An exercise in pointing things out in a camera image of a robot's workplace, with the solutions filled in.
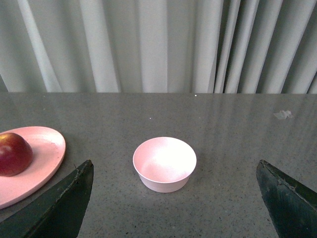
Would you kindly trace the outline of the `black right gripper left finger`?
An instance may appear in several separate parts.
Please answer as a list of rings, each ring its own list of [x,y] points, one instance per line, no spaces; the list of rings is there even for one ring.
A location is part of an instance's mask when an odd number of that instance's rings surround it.
[[[85,161],[0,224],[2,238],[75,238],[90,200],[94,166]]]

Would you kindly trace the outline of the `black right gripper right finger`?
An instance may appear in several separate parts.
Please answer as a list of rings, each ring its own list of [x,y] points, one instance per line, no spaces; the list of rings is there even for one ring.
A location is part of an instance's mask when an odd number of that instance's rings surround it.
[[[317,236],[317,193],[265,160],[256,177],[262,199],[280,238]]]

